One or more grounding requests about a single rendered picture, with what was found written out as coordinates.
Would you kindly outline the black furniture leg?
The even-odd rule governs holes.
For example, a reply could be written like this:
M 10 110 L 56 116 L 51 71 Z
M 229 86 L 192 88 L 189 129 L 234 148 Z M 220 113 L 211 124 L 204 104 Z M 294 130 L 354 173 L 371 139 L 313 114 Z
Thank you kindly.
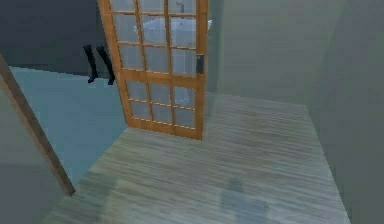
M 88 63 L 90 65 L 91 72 L 92 72 L 91 76 L 88 79 L 88 82 L 92 83 L 98 77 L 95 57 L 94 57 L 91 45 L 86 45 L 83 47 L 83 49 L 84 49 L 84 52 L 87 56 L 87 60 L 88 60 Z
M 115 74 L 112 67 L 112 62 L 103 46 L 98 46 L 96 50 L 108 69 L 108 73 L 109 73 L 108 84 L 113 85 L 115 81 Z

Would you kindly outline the brown wooden door frame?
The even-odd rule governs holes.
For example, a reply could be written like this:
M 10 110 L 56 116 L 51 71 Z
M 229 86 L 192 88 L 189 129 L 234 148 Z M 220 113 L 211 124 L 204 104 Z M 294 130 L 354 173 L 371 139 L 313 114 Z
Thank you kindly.
M 57 183 L 67 196 L 76 192 L 73 183 L 55 153 L 52 144 L 33 113 L 4 56 L 0 53 L 0 89 L 5 93 L 21 123 L 31 136 L 34 145 L 44 158 Z

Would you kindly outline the wooden glass-paned room door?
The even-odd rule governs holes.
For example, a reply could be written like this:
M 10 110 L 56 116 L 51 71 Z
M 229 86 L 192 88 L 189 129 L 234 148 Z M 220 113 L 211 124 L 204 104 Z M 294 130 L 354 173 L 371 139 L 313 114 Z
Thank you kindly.
M 209 0 L 97 2 L 127 125 L 201 140 Z

